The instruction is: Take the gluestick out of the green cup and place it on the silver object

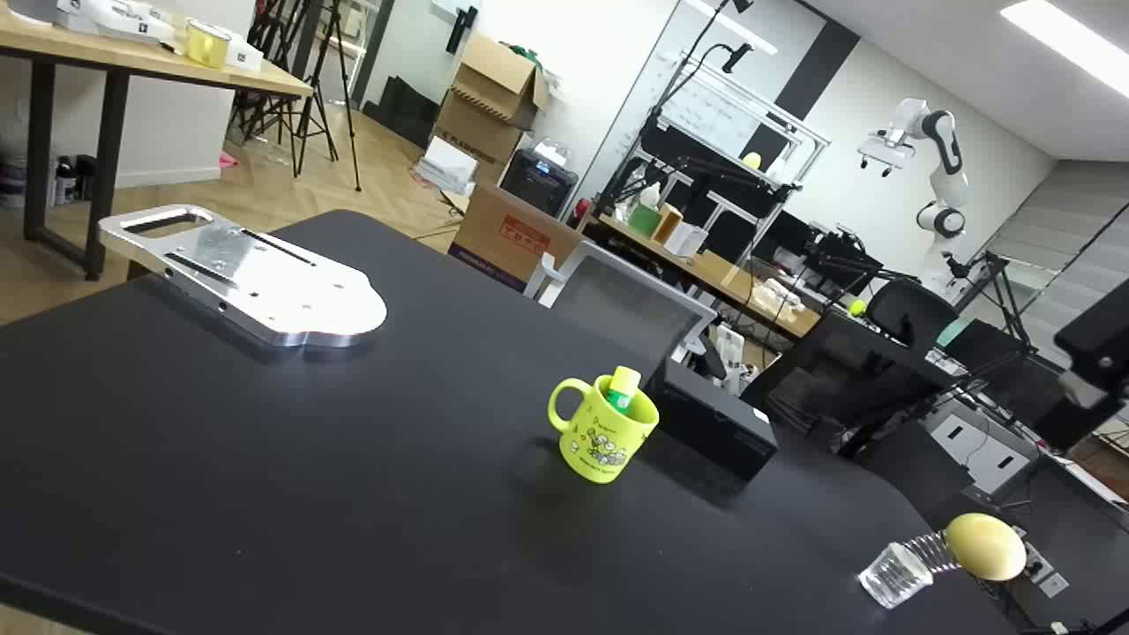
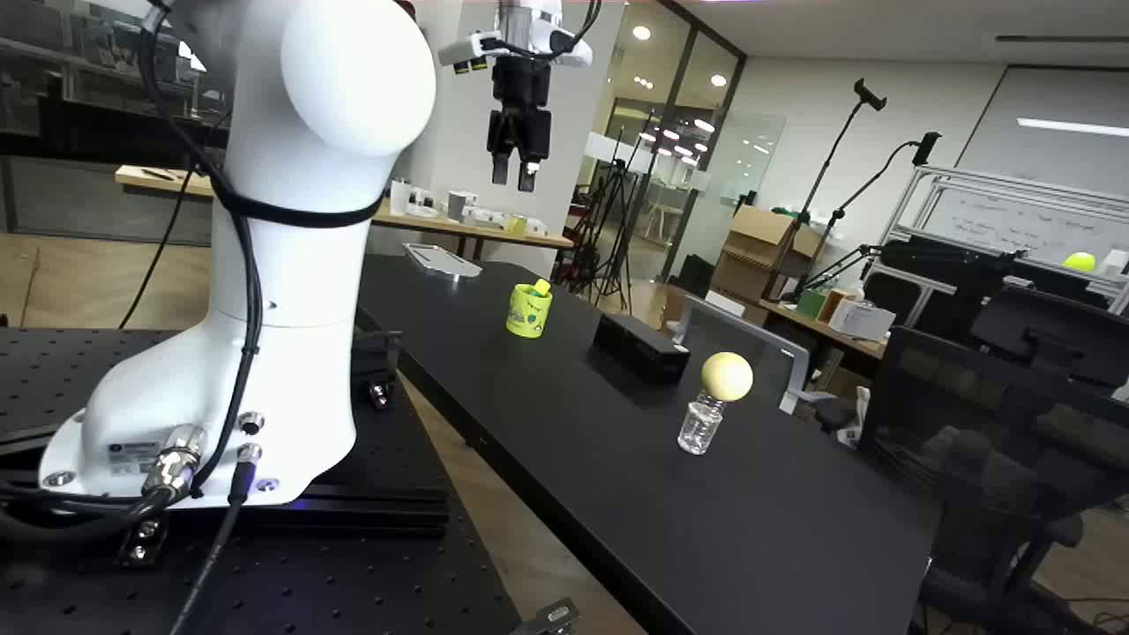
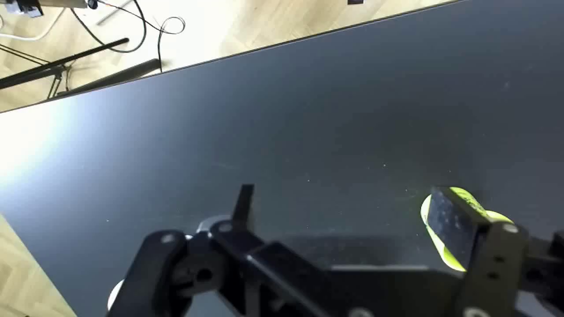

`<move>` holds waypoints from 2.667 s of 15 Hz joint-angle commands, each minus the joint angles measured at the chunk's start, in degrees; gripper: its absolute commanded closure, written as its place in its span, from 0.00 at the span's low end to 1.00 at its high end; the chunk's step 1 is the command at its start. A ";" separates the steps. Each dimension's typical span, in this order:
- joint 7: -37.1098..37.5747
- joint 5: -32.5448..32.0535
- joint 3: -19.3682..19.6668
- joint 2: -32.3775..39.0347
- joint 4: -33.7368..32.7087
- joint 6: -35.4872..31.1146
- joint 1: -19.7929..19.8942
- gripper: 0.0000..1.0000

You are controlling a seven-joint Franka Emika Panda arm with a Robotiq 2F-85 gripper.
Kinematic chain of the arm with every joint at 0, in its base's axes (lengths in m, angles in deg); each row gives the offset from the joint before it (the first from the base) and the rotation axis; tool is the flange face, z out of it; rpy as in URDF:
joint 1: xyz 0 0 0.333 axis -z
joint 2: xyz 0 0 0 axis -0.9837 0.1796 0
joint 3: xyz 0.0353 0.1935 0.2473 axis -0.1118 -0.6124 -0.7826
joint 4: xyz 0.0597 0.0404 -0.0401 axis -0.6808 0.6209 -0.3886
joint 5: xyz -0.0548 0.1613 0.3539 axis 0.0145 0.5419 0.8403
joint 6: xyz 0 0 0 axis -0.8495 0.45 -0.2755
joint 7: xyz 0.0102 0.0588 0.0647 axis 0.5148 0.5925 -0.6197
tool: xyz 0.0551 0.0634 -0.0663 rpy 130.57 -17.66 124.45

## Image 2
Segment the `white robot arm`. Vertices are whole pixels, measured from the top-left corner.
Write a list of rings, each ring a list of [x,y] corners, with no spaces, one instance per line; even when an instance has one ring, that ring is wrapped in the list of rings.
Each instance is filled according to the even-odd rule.
[[[178,34],[232,92],[211,177],[199,326],[119,360],[38,457],[76,496],[218,507],[297,502],[357,444],[352,313],[373,203],[424,135],[438,70],[585,63],[558,0],[493,0],[488,33],[432,45],[397,0],[147,0],[139,60]]]

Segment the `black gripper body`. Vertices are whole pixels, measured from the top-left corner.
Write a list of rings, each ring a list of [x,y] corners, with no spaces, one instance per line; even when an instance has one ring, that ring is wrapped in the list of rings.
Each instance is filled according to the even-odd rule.
[[[527,162],[544,162],[551,156],[551,68],[527,57],[493,60],[493,97],[488,127],[488,150],[508,157],[518,150]]]

